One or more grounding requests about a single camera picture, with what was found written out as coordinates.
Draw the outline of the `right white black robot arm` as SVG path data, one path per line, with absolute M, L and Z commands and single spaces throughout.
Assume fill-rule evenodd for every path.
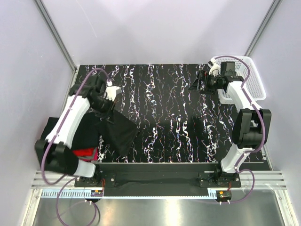
M 246 79 L 238 75 L 234 61 L 217 64 L 215 59 L 209 62 L 210 70 L 200 70 L 190 86 L 190 91 L 202 94 L 215 94 L 225 91 L 234 102 L 238 111 L 231 134 L 233 142 L 226 156 L 218 163 L 214 173 L 206 180 L 220 187 L 239 182 L 241 164 L 251 153 L 261 150 L 267 141 L 271 122 L 271 111 L 263 109 L 251 97 L 244 87 Z

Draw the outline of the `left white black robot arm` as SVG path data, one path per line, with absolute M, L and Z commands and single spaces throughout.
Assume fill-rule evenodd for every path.
M 96 172 L 96 165 L 79 159 L 71 149 L 72 143 L 88 109 L 92 108 L 110 117 L 115 98 L 120 93 L 120 87 L 99 77 L 90 77 L 82 84 L 71 87 L 66 106 L 56 125 L 34 146 L 43 172 L 85 177 L 85 181 L 91 186 L 100 184 L 102 175 Z

